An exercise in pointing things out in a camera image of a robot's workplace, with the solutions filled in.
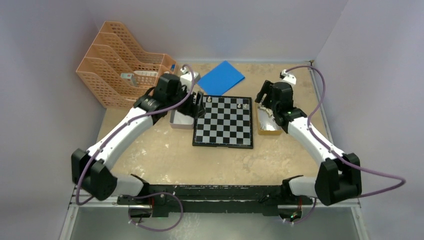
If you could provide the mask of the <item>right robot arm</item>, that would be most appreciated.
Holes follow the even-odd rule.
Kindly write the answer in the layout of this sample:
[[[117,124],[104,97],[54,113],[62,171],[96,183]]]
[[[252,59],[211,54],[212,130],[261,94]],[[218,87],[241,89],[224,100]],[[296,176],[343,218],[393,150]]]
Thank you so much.
[[[278,195],[288,204],[300,196],[316,198],[329,206],[362,193],[360,160],[324,138],[293,100],[286,82],[266,80],[255,102],[271,111],[272,121],[294,137],[318,165],[316,177],[293,176],[282,181]],[[203,113],[196,119],[192,144],[196,147],[253,148],[253,103],[249,97],[207,95]]]

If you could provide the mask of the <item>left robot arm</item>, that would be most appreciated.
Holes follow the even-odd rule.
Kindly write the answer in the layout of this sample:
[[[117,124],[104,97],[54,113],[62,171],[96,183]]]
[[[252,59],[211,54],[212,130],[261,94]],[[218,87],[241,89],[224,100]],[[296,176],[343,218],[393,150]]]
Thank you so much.
[[[177,76],[164,73],[156,86],[139,97],[127,115],[99,142],[71,155],[72,181],[77,191],[106,200],[113,195],[129,196],[138,205],[146,203],[149,191],[140,177],[117,176],[111,170],[124,151],[145,131],[173,110],[192,119],[203,112],[202,92],[193,92],[200,80],[198,72]]]

